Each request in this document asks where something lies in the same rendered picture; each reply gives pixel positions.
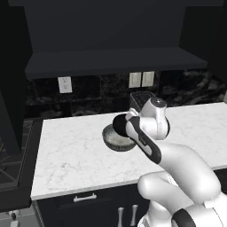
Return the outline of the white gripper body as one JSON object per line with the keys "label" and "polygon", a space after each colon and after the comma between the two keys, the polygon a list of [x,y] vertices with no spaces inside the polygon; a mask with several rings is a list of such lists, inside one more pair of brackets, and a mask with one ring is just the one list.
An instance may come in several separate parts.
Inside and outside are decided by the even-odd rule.
{"label": "white gripper body", "polygon": [[139,116],[139,113],[134,109],[130,108],[127,113],[127,120],[131,119],[132,117]]}

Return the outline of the dark drawer front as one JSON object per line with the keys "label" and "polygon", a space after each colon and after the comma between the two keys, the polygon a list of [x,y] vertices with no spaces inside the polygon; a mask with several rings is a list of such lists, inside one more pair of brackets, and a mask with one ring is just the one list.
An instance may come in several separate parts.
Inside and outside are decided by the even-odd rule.
{"label": "dark drawer front", "polygon": [[[87,196],[90,196],[92,193],[95,193],[97,195],[97,198],[95,200],[85,200],[78,203],[74,203],[75,196],[79,198],[87,197]],[[93,202],[109,201],[111,199],[112,199],[112,193],[110,193],[108,189],[101,189],[101,190],[95,190],[95,191],[89,191],[89,192],[78,192],[75,194],[59,196],[55,199],[55,201],[56,201],[57,208],[67,208],[67,207],[76,207],[79,205],[89,204]]]}

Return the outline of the dark open wall cabinet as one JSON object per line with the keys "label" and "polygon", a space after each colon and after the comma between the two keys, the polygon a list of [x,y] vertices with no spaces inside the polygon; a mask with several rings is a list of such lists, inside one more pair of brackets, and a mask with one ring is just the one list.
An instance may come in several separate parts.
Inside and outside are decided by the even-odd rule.
{"label": "dark open wall cabinet", "polygon": [[189,0],[26,0],[27,76],[203,67],[179,47]]}

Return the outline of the white wall power outlet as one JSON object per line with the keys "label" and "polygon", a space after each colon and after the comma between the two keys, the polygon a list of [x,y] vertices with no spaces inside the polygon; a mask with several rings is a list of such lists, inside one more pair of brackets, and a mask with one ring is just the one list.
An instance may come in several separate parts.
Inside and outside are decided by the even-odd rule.
{"label": "white wall power outlet", "polygon": [[61,94],[65,93],[72,93],[72,82],[71,82],[71,77],[70,76],[65,76],[65,77],[59,77],[58,78],[59,82],[59,92]]}

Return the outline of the black hob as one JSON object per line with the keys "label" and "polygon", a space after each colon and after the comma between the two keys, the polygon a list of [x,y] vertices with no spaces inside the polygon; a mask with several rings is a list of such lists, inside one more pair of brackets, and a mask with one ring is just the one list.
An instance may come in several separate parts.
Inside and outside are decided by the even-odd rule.
{"label": "black hob", "polygon": [[31,190],[42,126],[41,118],[24,120],[21,153],[17,155],[7,153],[4,141],[0,137],[0,213],[31,205]]}

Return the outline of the dark open cabinet door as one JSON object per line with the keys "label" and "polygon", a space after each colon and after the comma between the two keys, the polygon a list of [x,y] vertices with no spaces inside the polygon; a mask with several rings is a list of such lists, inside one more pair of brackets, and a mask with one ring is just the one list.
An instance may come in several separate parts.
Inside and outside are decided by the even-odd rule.
{"label": "dark open cabinet door", "polygon": [[0,0],[0,138],[8,155],[21,150],[27,77],[32,47],[22,0]]}

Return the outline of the dark grey speckled bowl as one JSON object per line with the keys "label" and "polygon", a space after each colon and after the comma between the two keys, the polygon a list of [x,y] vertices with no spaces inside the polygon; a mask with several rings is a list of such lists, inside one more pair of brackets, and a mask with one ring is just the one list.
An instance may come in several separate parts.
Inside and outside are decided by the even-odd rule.
{"label": "dark grey speckled bowl", "polygon": [[136,146],[130,138],[118,135],[112,124],[103,129],[102,137],[106,146],[116,152],[127,152]]}

